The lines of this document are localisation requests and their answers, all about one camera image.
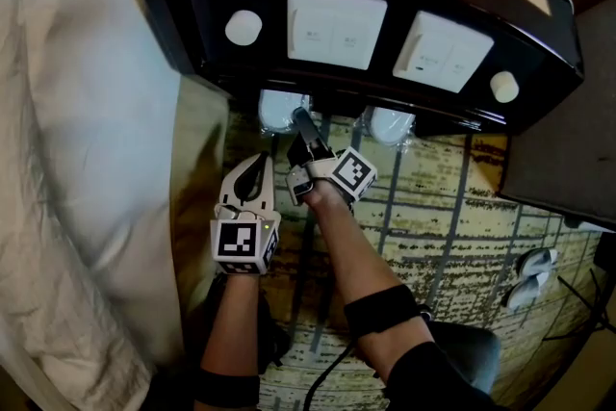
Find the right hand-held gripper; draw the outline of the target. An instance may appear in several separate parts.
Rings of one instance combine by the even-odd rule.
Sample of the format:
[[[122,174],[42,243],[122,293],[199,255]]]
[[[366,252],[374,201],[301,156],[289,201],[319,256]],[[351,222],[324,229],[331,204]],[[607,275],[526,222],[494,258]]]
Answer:
[[[309,112],[298,107],[293,120],[299,132],[287,152],[286,184],[295,206],[304,202],[317,181],[334,186],[348,207],[359,201],[377,179],[377,170],[353,147],[335,153],[322,139]]]

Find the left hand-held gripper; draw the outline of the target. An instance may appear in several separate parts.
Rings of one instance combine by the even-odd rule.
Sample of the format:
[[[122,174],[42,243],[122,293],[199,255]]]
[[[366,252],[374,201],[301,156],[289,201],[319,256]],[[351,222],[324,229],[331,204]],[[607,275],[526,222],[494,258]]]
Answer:
[[[227,275],[267,273],[279,243],[281,220],[277,211],[268,211],[275,203],[269,153],[253,155],[229,171],[219,202],[210,223],[212,258],[218,269]]]

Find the black forearm band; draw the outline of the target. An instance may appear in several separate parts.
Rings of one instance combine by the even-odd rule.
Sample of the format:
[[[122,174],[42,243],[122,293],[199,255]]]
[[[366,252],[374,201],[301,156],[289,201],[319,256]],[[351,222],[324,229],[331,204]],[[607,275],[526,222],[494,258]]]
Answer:
[[[405,285],[357,299],[344,308],[353,339],[384,332],[421,315],[412,292]]]
[[[259,393],[258,375],[224,375],[199,369],[192,378],[193,398],[212,407],[254,407],[259,403]]]

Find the person's right forearm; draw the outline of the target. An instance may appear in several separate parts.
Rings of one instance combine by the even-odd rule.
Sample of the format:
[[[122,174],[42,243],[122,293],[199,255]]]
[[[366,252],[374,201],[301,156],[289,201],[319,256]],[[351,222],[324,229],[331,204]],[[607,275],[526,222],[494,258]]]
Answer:
[[[312,208],[330,255],[342,300],[345,304],[400,284],[389,265],[374,250],[334,186],[315,182],[304,196]],[[411,348],[429,343],[433,337],[421,317],[401,322],[380,333],[358,339],[378,376],[387,381],[396,362]]]

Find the person's left forearm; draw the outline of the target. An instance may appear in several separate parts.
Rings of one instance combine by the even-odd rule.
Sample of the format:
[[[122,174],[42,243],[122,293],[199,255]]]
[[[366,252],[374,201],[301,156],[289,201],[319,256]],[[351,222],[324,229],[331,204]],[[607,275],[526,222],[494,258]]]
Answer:
[[[224,375],[259,376],[258,301],[257,276],[234,274],[227,278],[210,339],[200,361],[200,369]],[[195,400],[193,411],[255,411],[256,406],[227,409]]]

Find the beige bed base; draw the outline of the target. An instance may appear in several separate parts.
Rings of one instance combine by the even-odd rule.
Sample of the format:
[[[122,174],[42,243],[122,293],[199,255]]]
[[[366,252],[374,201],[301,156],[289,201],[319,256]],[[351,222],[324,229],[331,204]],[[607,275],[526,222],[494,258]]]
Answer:
[[[174,119],[169,221],[171,248],[189,355],[206,338],[203,303],[216,275],[210,219],[218,203],[229,107],[221,94],[192,78],[180,79]]]

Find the white round knob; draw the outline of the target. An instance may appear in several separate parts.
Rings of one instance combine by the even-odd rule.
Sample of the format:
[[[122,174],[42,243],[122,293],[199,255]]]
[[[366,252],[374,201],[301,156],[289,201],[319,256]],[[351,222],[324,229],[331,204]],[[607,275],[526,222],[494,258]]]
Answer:
[[[509,103],[519,95],[519,85],[514,75],[509,71],[501,71],[490,80],[490,89],[495,99],[500,103]]]
[[[256,41],[262,30],[260,16],[248,10],[234,12],[225,26],[226,37],[234,44],[248,46]]]

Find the white bed duvet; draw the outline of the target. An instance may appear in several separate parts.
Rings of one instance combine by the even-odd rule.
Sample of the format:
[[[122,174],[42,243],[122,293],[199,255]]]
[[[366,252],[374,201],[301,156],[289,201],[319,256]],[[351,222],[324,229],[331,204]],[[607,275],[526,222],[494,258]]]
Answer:
[[[141,411],[182,351],[179,89],[142,0],[0,0],[0,365],[46,410]]]

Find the person's black top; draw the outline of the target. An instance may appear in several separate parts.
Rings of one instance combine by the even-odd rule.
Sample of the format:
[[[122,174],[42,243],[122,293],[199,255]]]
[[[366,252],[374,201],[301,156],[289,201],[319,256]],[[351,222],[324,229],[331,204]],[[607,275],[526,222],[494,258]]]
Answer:
[[[509,411],[469,384],[435,343],[422,343],[394,364],[386,411]]]

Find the black waste bin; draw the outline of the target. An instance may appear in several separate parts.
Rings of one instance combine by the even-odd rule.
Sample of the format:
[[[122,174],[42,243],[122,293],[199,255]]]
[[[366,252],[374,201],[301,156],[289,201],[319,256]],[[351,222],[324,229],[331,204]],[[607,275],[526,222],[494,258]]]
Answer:
[[[601,235],[593,262],[608,275],[616,275],[616,233]]]

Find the black tripod light stand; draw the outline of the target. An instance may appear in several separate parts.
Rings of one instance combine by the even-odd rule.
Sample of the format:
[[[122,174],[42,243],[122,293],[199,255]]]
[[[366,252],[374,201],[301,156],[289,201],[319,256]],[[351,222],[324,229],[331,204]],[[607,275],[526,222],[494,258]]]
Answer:
[[[575,326],[569,332],[561,335],[547,336],[542,339],[543,342],[562,341],[567,339],[573,339],[582,336],[586,331],[595,333],[606,330],[616,335],[616,326],[610,322],[607,310],[602,309],[601,312],[596,313],[595,310],[599,307],[599,301],[602,296],[601,287],[598,283],[597,277],[592,269],[589,270],[591,279],[595,287],[595,297],[593,302],[586,300],[570,283],[568,283],[562,276],[556,277],[557,281],[564,286],[577,300],[579,300],[584,307],[589,311],[589,317],[582,321],[579,325]]]

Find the white square switch panel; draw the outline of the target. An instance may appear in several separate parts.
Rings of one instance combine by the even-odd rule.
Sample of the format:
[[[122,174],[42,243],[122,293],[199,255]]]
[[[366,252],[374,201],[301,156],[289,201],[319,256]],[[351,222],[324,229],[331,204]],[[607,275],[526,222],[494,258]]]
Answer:
[[[387,11],[384,0],[287,0],[292,60],[366,70]]]
[[[449,19],[419,11],[393,68],[399,79],[460,92],[494,40]]]

